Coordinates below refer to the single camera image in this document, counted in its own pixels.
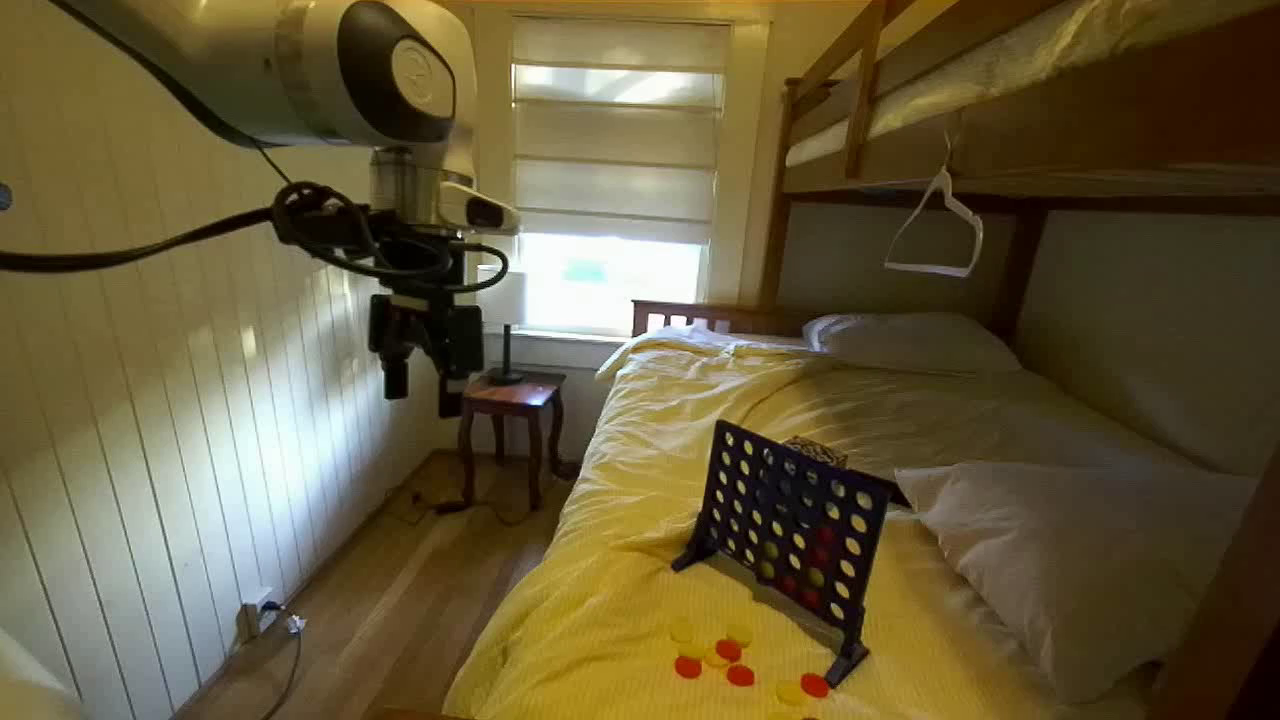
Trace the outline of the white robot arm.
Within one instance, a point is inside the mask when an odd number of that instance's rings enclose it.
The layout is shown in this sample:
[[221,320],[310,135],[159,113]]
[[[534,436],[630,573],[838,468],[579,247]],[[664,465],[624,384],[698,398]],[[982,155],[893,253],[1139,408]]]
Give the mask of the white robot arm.
[[371,151],[371,199],[287,179],[262,221],[283,242],[383,282],[366,348],[383,395],[407,395],[407,355],[436,366],[454,416],[484,364],[484,320],[460,293],[480,231],[517,231],[475,188],[475,50],[440,0],[51,0],[135,61],[182,113],[238,146],[334,145]]

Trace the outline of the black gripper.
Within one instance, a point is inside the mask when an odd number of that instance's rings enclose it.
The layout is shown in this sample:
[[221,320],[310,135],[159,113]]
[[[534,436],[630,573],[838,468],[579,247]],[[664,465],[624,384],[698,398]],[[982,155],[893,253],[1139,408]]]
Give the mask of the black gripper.
[[460,416],[465,376],[484,366],[484,320],[472,303],[415,303],[374,297],[366,308],[366,348],[383,364],[383,395],[407,395],[407,355],[423,351],[440,373],[440,416]]

